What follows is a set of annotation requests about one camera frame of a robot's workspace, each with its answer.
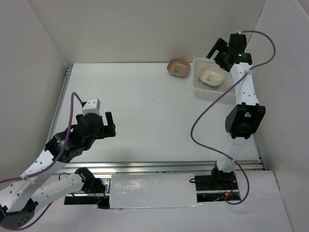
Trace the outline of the cream panda plate back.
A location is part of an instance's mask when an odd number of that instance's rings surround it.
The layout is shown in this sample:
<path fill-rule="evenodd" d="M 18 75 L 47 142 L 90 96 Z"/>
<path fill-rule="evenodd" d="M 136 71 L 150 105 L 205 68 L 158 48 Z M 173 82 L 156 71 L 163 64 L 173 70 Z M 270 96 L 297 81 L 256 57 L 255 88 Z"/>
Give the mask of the cream panda plate back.
<path fill-rule="evenodd" d="M 198 78 L 212 82 L 215 86 L 220 86 L 225 79 L 224 71 L 216 66 L 207 66 L 199 73 Z"/>

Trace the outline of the brown panda plate back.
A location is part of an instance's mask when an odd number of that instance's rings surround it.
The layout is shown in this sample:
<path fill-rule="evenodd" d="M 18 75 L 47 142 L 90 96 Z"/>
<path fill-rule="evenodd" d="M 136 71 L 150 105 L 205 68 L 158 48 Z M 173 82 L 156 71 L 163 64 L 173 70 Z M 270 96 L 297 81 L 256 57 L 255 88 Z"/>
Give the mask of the brown panda plate back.
<path fill-rule="evenodd" d="M 182 58 L 173 58 L 167 65 L 167 71 L 170 75 L 185 78 L 190 72 L 191 65 Z"/>

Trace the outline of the brown panda plate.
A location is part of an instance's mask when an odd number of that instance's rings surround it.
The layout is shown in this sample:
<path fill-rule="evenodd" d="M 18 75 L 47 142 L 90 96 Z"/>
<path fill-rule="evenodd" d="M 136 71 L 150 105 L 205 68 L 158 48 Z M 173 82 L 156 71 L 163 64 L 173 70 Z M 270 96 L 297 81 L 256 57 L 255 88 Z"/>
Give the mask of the brown panda plate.
<path fill-rule="evenodd" d="M 190 72 L 191 65 L 182 58 L 173 58 L 167 65 L 167 71 L 170 75 L 185 78 Z"/>
<path fill-rule="evenodd" d="M 219 86 L 215 86 L 212 82 L 202 80 L 201 78 L 197 79 L 198 85 L 202 89 L 216 90 Z"/>

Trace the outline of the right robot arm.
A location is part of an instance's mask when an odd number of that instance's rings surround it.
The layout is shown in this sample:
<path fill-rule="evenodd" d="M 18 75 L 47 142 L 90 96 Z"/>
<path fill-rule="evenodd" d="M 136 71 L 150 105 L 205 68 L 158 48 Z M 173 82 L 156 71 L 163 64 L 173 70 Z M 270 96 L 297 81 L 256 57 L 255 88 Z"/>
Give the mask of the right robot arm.
<path fill-rule="evenodd" d="M 210 58 L 218 51 L 214 61 L 221 69 L 231 73 L 236 96 L 236 105 L 225 120 L 225 130 L 231 136 L 227 151 L 222 159 L 216 161 L 211 172 L 210 183 L 215 189 L 222 189 L 227 181 L 233 179 L 235 160 L 246 141 L 257 131 L 266 113 L 255 94 L 252 56 L 245 52 L 246 44 L 245 35 L 234 33 L 228 42 L 218 39 L 207 55 Z"/>

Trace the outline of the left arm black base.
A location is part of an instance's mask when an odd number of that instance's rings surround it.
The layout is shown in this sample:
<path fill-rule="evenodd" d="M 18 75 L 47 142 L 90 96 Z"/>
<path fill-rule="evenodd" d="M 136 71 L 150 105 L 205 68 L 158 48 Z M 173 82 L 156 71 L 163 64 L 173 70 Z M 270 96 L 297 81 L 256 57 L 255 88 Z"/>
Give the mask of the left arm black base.
<path fill-rule="evenodd" d="M 67 194 L 64 205 L 91 205 L 99 209 L 110 209 L 110 178 L 96 178 L 90 187 Z"/>

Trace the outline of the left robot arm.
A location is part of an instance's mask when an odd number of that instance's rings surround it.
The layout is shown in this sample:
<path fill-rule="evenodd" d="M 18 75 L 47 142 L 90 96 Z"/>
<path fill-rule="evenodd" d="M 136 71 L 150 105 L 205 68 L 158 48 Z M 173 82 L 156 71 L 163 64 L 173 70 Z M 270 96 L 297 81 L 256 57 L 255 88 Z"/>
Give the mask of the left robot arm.
<path fill-rule="evenodd" d="M 0 225 L 18 231 L 31 221 L 35 213 L 66 194 L 76 191 L 104 193 L 106 185 L 86 168 L 49 184 L 44 183 L 73 158 L 90 149 L 95 140 L 114 137 L 115 124 L 111 112 L 106 112 L 107 124 L 95 113 L 79 114 L 77 123 L 53 136 L 34 163 L 18 181 L 0 192 Z"/>

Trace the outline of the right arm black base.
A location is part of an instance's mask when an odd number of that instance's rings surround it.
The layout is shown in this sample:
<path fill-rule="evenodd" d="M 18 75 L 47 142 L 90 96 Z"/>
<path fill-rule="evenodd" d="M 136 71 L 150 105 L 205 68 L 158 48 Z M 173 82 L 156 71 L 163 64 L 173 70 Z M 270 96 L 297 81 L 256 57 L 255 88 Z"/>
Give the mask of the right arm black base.
<path fill-rule="evenodd" d="M 199 203 L 240 201 L 235 172 L 224 173 L 214 167 L 211 174 L 195 175 L 189 182 L 195 184 Z"/>

